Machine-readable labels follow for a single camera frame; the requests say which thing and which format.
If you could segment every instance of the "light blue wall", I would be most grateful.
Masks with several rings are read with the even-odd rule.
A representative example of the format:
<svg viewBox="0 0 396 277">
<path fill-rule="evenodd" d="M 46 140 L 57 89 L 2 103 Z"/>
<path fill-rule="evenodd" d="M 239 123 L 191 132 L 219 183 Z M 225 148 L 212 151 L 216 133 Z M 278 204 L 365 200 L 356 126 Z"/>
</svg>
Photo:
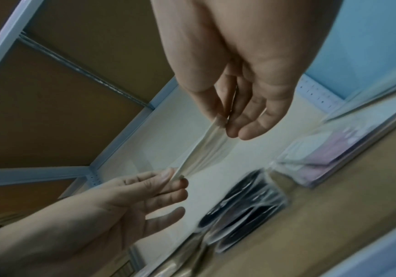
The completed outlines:
<svg viewBox="0 0 396 277">
<path fill-rule="evenodd" d="M 396 0 L 344 0 L 307 74 L 345 98 L 396 67 Z"/>
</svg>

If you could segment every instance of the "fingernail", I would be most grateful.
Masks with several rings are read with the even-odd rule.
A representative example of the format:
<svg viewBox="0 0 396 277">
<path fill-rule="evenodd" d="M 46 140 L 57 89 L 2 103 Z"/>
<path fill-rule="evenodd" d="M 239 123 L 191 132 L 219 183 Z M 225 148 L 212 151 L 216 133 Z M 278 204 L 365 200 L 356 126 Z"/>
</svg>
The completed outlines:
<svg viewBox="0 0 396 277">
<path fill-rule="evenodd" d="M 165 171 L 162 172 L 162 174 L 160 175 L 161 177 L 161 181 L 164 182 L 167 179 L 169 179 L 169 177 L 171 176 L 171 169 L 167 168 L 165 169 Z"/>
</svg>

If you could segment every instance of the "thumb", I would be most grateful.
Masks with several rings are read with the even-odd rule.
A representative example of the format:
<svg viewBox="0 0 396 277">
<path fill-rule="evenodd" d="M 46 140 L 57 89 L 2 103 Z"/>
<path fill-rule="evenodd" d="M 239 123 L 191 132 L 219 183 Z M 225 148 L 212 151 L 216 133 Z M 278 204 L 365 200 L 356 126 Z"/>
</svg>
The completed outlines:
<svg viewBox="0 0 396 277">
<path fill-rule="evenodd" d="M 172 175 L 173 169 L 168 168 L 160 174 L 142 182 L 111 188 L 112 199 L 110 203 L 114 206 L 129 207 L 135 203 L 149 199 L 161 192 L 169 183 Z"/>
</svg>

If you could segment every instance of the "metal rod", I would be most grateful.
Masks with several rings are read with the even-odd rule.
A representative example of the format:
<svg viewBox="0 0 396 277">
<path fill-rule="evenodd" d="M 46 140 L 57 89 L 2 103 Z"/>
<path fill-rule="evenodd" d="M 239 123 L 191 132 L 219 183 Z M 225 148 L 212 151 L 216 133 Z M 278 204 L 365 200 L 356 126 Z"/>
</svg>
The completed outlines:
<svg viewBox="0 0 396 277">
<path fill-rule="evenodd" d="M 143 100 L 140 100 L 138 98 L 136 98 L 135 96 L 133 96 L 132 94 L 123 91 L 119 88 L 117 88 L 116 86 L 108 83 L 107 81 L 103 80 L 102 78 L 94 75 L 93 73 L 90 73 L 89 71 L 83 69 L 82 67 L 76 65 L 75 63 L 67 60 L 66 58 L 64 58 L 63 56 L 55 53 L 54 51 L 50 50 L 49 48 L 43 46 L 42 44 L 36 42 L 34 39 L 30 38 L 24 31 L 20 33 L 19 38 L 18 38 L 22 43 L 26 44 L 29 47 L 34 48 L 35 50 L 38 50 L 40 52 L 42 52 L 43 54 L 53 58 L 54 60 L 56 60 L 57 62 L 67 66 L 68 68 L 75 70 L 78 73 L 81 73 L 82 75 L 86 76 L 87 78 L 92 79 L 93 81 L 109 88 L 110 90 L 113 90 L 114 92 L 116 92 L 117 94 L 120 94 L 124 97 L 126 97 L 127 99 L 143 106 L 143 107 L 147 107 L 151 110 L 154 110 L 154 108 L 152 107 L 152 105 L 144 102 Z"/>
</svg>

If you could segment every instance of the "person's left hand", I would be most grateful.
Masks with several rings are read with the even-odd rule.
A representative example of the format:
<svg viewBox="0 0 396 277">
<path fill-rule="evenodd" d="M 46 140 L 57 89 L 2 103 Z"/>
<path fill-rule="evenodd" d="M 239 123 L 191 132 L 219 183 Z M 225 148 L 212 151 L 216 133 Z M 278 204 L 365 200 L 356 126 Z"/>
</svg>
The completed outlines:
<svg viewBox="0 0 396 277">
<path fill-rule="evenodd" d="M 188 181 L 166 186 L 173 169 L 116 178 L 0 228 L 0 276 L 90 276 L 141 238 L 179 221 Z"/>
</svg>

